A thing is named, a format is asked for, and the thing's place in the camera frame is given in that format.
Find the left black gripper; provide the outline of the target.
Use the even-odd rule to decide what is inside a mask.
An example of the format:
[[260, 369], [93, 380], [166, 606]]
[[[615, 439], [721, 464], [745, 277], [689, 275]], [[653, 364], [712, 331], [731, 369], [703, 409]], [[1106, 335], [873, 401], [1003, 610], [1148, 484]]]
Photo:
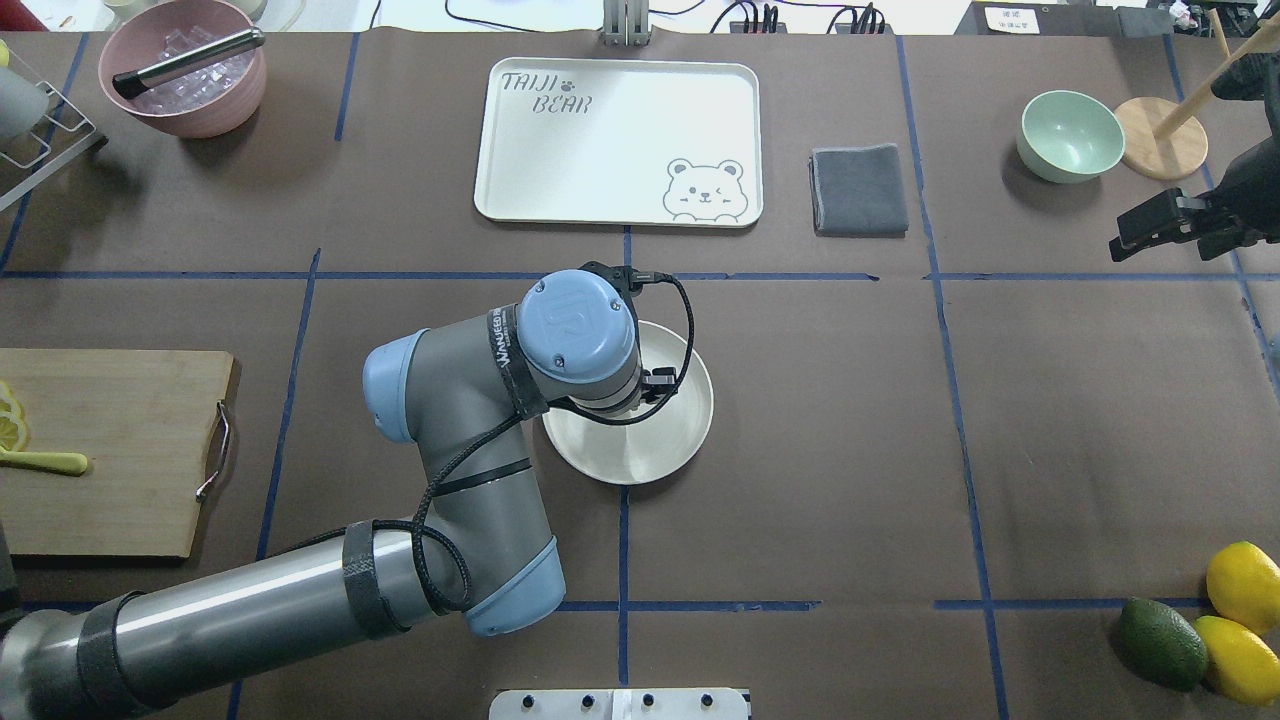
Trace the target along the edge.
[[637, 416], [676, 393], [678, 393], [677, 368], [643, 369], [643, 396], [576, 397], [575, 405], [596, 416]]

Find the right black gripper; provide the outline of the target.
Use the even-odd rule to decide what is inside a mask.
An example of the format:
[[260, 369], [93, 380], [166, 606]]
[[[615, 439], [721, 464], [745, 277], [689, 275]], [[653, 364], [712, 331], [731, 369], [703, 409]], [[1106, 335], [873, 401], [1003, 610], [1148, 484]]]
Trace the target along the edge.
[[1114, 263], [1123, 263], [1148, 249], [1194, 241], [1201, 259], [1258, 242], [1277, 243], [1277, 181], [1222, 184], [1197, 197], [1180, 188], [1162, 190], [1120, 215], [1108, 251]]

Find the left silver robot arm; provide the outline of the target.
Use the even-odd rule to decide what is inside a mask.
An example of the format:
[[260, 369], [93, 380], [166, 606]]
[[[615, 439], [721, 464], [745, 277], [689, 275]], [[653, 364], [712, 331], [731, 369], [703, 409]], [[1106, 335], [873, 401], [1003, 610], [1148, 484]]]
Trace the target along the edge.
[[648, 284], [676, 279], [588, 263], [371, 351], [367, 410], [426, 474], [408, 518], [79, 615], [31, 612], [3, 634], [3, 716], [137, 719], [431, 618], [457, 612], [493, 637], [556, 611], [564, 575], [521, 425], [559, 409], [625, 427], [669, 402], [685, 370], [643, 365], [634, 296]]

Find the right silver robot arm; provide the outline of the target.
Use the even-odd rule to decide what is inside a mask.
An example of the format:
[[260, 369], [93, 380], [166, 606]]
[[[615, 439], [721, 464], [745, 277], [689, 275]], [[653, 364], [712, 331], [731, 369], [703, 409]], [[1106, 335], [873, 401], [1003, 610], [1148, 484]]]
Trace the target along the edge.
[[1160, 245], [1193, 242], [1199, 259], [1210, 261], [1277, 238], [1277, 140], [1267, 138], [1233, 160], [1213, 190], [1198, 196], [1162, 190], [1121, 214], [1108, 251], [1121, 263]]

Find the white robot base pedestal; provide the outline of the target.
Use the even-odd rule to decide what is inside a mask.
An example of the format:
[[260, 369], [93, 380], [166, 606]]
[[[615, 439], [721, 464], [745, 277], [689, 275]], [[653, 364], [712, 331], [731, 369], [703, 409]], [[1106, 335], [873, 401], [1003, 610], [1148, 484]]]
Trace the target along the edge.
[[751, 719], [748, 691], [730, 687], [502, 691], [489, 719]]

